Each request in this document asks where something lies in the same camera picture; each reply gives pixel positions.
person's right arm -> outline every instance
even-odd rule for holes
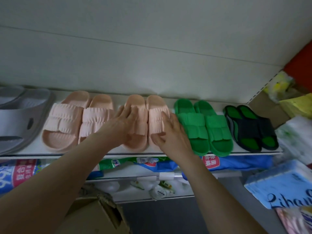
[[[162,117],[166,136],[153,134],[152,139],[187,176],[209,232],[267,233],[193,153],[176,115]]]

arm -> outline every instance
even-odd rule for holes
[[[92,169],[127,140],[137,113],[120,107],[98,132],[2,197],[0,233],[54,233]]]
[[[162,114],[166,137],[152,139],[183,170],[193,189],[210,233],[266,233],[259,223],[232,197],[192,151],[176,115]]]

red label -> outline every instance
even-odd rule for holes
[[[13,172],[13,186],[16,187],[33,176],[37,159],[19,159]]]
[[[207,169],[212,169],[220,166],[220,159],[215,155],[203,156],[202,162],[205,164]]]
[[[155,167],[156,166],[156,163],[144,163],[146,166],[149,166],[149,167]]]

person's left hand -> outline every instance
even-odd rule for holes
[[[122,145],[130,139],[128,133],[137,115],[138,107],[131,107],[130,104],[126,107],[121,106],[115,116],[94,133],[93,140],[99,143],[99,146],[105,146],[107,152]]]

white wall panel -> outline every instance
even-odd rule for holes
[[[284,65],[312,37],[311,7],[312,0],[2,0],[0,24]]]
[[[0,83],[246,103],[278,66],[0,28]]]

